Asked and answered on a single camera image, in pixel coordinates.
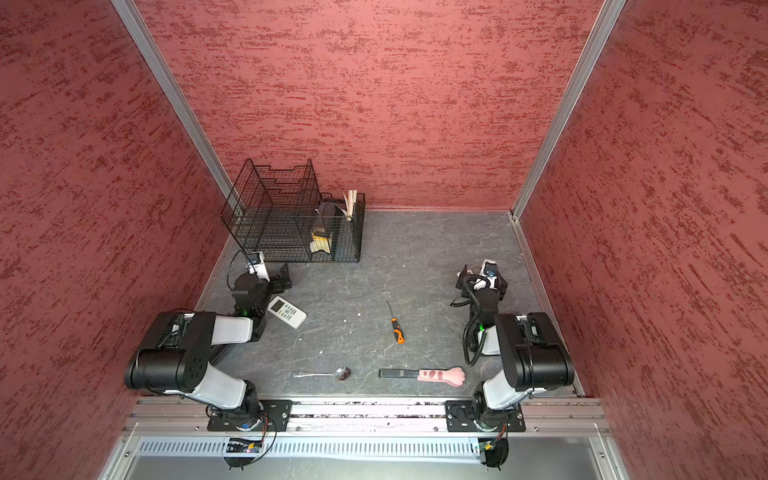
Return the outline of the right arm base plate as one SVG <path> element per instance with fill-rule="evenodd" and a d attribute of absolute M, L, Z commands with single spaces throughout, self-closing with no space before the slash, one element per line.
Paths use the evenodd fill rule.
<path fill-rule="evenodd" d="M 520 405 L 508 410 L 492 410 L 468 400 L 449 400 L 444 407 L 449 432 L 500 433 L 503 426 L 510 433 L 526 431 Z"/>

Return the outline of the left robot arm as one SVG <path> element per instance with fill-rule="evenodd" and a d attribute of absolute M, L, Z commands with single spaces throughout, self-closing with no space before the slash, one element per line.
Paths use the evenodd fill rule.
<path fill-rule="evenodd" d="M 287 264 L 277 275 L 246 272 L 232 290 L 235 311 L 171 310 L 159 313 L 124 373 L 132 390 L 179 395 L 204 404 L 210 430 L 252 431 L 266 425 L 255 385 L 214 366 L 228 346 L 259 341 L 270 302 L 292 287 Z"/>

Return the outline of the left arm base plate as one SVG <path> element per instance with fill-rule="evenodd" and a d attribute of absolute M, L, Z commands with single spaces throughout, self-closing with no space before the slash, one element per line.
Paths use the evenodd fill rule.
<path fill-rule="evenodd" d="M 208 407 L 209 432 L 251 433 L 268 429 L 284 432 L 291 415 L 291 400 L 257 400 L 252 412 L 242 408 L 222 410 Z"/>

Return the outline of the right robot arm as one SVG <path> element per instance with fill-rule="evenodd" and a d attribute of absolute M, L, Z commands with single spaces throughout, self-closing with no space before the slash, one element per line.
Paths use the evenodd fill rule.
<path fill-rule="evenodd" d="M 478 274 L 467 268 L 457 274 L 460 297 L 451 302 L 453 308 L 469 308 L 461 340 L 465 363 L 473 366 L 482 357 L 501 360 L 501 370 L 480 382 L 473 393 L 468 418 L 478 431 L 505 430 L 513 416 L 522 416 L 520 403 L 571 386 L 576 376 L 571 356 L 546 313 L 500 311 L 507 287 L 498 265 L 487 260 Z"/>

